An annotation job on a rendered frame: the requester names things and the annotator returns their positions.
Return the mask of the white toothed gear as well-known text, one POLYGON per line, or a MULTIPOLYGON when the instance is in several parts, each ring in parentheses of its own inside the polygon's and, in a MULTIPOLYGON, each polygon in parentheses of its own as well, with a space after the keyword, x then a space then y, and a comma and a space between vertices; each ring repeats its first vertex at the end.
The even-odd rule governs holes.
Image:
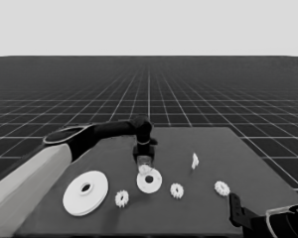
POLYGON ((115 204, 119 208, 125 207, 128 201, 129 193, 126 190, 120 190, 115 196, 115 204))
POLYGON ((145 176, 153 170, 149 165, 141 165, 138 167, 138 172, 140 175, 145 176))
POLYGON ((181 199, 184 195, 184 188, 179 183, 172 183, 170 193, 176 199, 181 199))
POLYGON ((215 191, 220 196, 228 196, 230 194, 229 186, 225 182, 220 180, 215 183, 215 191))

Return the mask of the large thick white disc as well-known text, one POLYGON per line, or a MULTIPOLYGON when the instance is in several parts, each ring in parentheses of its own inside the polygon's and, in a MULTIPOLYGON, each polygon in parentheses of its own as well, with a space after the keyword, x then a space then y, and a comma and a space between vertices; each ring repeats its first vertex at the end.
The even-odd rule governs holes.
POLYGON ((89 171, 74 178, 63 195, 63 206, 72 216, 84 216, 97 209, 107 196, 109 183, 100 171, 89 171))

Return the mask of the white round pinned carrier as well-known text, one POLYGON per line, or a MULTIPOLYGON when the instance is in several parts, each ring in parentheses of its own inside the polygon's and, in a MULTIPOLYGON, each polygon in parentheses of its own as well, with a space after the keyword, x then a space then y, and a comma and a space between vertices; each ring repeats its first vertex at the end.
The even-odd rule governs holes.
POLYGON ((144 193, 154 193, 162 185, 163 179, 159 171, 153 169, 146 175, 137 175, 136 183, 138 188, 144 193))

